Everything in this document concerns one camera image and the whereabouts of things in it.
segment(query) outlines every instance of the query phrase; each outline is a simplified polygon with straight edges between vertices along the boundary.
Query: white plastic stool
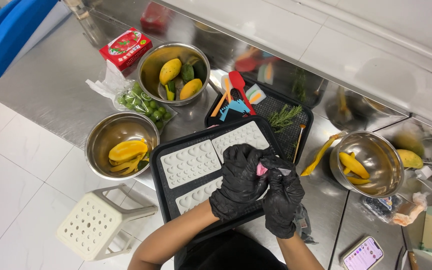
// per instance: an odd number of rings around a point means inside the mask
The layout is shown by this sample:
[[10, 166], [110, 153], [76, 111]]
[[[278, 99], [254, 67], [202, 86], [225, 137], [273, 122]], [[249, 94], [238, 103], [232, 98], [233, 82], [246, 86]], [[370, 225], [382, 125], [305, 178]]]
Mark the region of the white plastic stool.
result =
[[86, 193], [59, 226], [56, 237], [85, 261], [98, 261], [130, 252], [128, 247], [134, 237], [129, 238], [121, 251], [113, 252], [109, 246], [124, 224], [153, 215], [158, 208], [152, 205], [126, 210], [106, 197], [110, 190], [119, 189], [138, 202], [123, 190], [125, 186], [120, 184]]

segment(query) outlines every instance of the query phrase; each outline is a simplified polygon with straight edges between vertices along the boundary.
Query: silicone mold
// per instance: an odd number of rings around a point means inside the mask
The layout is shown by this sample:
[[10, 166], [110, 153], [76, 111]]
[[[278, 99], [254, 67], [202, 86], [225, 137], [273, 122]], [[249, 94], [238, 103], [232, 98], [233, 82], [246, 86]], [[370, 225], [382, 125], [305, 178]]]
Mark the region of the silicone mold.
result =
[[207, 200], [216, 189], [221, 188], [222, 183], [223, 177], [221, 176], [178, 197], [176, 199], [176, 204], [181, 215]]
[[210, 140], [161, 157], [169, 188], [181, 186], [221, 169]]
[[223, 162], [223, 152], [226, 148], [237, 144], [249, 144], [256, 149], [266, 149], [269, 143], [259, 130], [255, 121], [251, 121], [237, 129], [219, 136], [211, 141], [216, 149], [219, 160]]

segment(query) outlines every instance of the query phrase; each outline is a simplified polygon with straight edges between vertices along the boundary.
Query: stainless steel bowl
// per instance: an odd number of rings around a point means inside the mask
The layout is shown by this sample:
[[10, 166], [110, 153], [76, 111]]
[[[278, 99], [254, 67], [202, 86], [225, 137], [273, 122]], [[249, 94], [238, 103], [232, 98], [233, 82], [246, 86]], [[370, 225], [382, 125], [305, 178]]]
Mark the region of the stainless steel bowl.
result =
[[[201, 89], [189, 98], [179, 100], [179, 93], [184, 86], [184, 82], [181, 75], [178, 75], [173, 79], [176, 85], [175, 100], [166, 100], [166, 89], [159, 82], [159, 72], [163, 65], [169, 60], [175, 58], [179, 58], [181, 63], [184, 65], [195, 57], [200, 61], [193, 65], [194, 76], [195, 78], [201, 79]], [[210, 72], [211, 68], [209, 66], [209, 61], [200, 49], [184, 43], [168, 42], [156, 46], [146, 52], [139, 61], [136, 73], [138, 75], [137, 80], [139, 85], [150, 97], [159, 102], [166, 103], [167, 105], [183, 106], [194, 101], [196, 97], [204, 91], [209, 81]]]
[[[368, 171], [371, 182], [353, 185], [343, 173], [339, 152], [354, 152]], [[387, 198], [399, 190], [404, 180], [403, 162], [396, 149], [385, 138], [368, 131], [355, 131], [344, 136], [333, 148], [329, 166], [336, 180], [345, 188], [371, 198]]]
[[144, 138], [148, 151], [159, 144], [159, 133], [153, 121], [145, 115], [134, 111], [120, 111], [111, 114], [100, 121], [89, 133], [84, 156], [93, 172], [109, 180], [126, 180], [139, 175], [149, 167], [119, 175], [121, 172], [111, 172], [113, 167], [108, 157], [110, 150], [117, 144]]

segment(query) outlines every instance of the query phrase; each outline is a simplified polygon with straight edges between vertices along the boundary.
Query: smartphone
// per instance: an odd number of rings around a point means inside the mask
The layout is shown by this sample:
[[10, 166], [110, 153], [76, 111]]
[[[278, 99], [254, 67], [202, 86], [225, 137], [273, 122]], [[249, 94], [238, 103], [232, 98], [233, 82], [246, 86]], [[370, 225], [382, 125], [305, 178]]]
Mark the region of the smartphone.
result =
[[341, 258], [346, 270], [369, 270], [380, 262], [385, 253], [376, 240], [368, 236]]

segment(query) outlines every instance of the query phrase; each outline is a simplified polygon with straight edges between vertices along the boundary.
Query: phone screen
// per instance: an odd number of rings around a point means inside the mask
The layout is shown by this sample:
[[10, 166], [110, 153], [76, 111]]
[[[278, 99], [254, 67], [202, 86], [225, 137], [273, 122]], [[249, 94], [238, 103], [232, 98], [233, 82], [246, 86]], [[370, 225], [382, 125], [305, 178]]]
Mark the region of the phone screen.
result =
[[383, 256], [383, 251], [372, 237], [357, 246], [343, 259], [349, 270], [367, 270]]

